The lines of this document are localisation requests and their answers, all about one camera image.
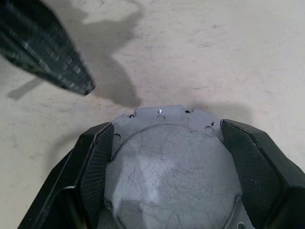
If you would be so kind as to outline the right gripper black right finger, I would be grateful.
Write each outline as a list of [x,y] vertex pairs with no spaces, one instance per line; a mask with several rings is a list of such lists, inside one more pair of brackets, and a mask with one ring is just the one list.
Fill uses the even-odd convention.
[[305,173],[264,131],[224,119],[223,144],[233,157],[242,202],[255,229],[305,229]]

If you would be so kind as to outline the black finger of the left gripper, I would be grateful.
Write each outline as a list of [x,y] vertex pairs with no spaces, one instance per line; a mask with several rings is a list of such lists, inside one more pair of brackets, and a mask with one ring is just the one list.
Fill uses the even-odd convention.
[[41,0],[0,0],[0,55],[67,91],[86,96],[95,89],[67,32]]

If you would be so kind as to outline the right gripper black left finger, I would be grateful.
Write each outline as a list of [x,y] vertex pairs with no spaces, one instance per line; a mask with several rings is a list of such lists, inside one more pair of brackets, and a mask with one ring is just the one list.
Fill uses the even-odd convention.
[[113,136],[111,122],[81,134],[49,173],[18,229],[97,229]]

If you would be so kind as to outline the grey round motor lid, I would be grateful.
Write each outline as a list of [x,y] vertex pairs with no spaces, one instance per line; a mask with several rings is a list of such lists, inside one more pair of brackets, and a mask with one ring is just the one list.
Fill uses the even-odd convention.
[[104,199],[119,229],[254,229],[220,122],[181,105],[113,120]]

